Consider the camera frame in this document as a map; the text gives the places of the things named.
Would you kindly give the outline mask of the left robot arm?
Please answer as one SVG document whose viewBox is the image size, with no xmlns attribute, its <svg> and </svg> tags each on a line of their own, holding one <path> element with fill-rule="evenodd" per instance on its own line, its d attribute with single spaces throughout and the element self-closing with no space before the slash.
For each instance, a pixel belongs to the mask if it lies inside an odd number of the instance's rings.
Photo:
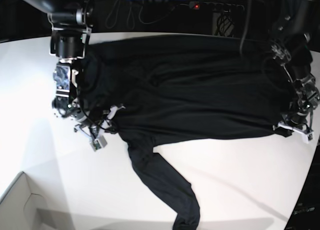
<svg viewBox="0 0 320 230">
<path fill-rule="evenodd" d="M 310 142 L 320 92 L 308 43 L 320 25 L 320 0 L 280 0 L 278 6 L 260 66 L 267 112 L 274 116 L 270 130 L 284 137 L 296 132 Z"/>
</svg>

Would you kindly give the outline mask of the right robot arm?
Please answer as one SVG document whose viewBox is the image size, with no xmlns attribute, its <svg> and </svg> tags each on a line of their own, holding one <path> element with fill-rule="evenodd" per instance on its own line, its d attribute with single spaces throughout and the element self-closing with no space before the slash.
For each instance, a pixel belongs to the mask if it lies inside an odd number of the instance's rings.
<svg viewBox="0 0 320 230">
<path fill-rule="evenodd" d="M 23 0 L 47 14 L 51 24 L 49 53 L 57 57 L 53 72 L 55 98 L 52 108 L 57 116 L 75 120 L 75 132 L 89 139 L 94 151 L 107 145 L 103 133 L 111 128 L 111 118 L 119 107 L 96 112 L 89 110 L 81 99 L 84 91 L 84 69 L 81 60 L 85 58 L 92 33 L 94 0 Z"/>
</svg>

